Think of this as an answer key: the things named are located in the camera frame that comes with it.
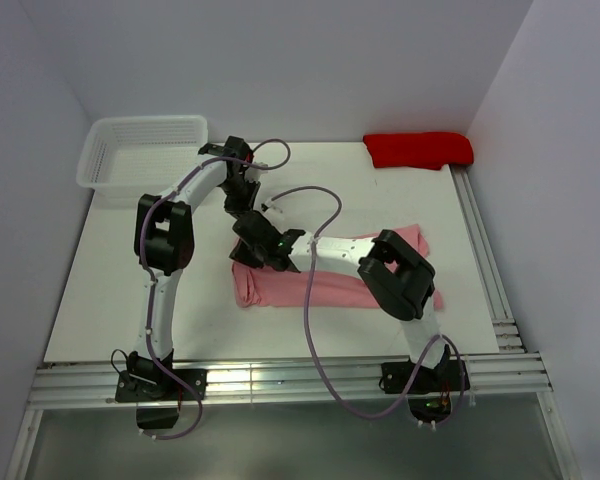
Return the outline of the pink t shirt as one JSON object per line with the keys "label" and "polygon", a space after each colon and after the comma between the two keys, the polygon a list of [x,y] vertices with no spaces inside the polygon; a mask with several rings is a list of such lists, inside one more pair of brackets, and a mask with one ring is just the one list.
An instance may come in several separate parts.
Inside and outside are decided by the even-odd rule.
{"label": "pink t shirt", "polygon": [[[308,273],[254,269],[238,262],[231,266],[236,304],[241,308],[302,307]],[[314,275],[310,305],[315,307],[379,309],[359,277],[318,271]]]}

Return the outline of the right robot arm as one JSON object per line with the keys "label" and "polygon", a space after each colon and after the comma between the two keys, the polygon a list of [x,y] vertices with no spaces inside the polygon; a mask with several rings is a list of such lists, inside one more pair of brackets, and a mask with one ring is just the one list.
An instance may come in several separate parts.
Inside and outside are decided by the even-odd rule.
{"label": "right robot arm", "polygon": [[301,229],[281,232],[252,211],[233,231],[238,241],[230,258],[239,306],[379,308],[402,324],[418,360],[412,368],[415,383],[432,390],[446,379],[435,270],[417,226],[326,237]]}

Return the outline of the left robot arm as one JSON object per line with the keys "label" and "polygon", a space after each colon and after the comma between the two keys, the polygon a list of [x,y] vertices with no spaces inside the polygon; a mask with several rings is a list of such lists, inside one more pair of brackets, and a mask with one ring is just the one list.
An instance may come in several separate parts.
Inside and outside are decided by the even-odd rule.
{"label": "left robot arm", "polygon": [[193,213],[216,188],[225,194],[224,210],[238,219],[254,207],[260,183],[245,174],[254,152],[239,137],[208,143],[198,152],[194,170],[159,195],[138,201],[134,252],[145,278],[145,304],[134,350],[127,360],[130,375],[152,399],[163,399],[175,386],[172,320],[176,290],[195,247]]}

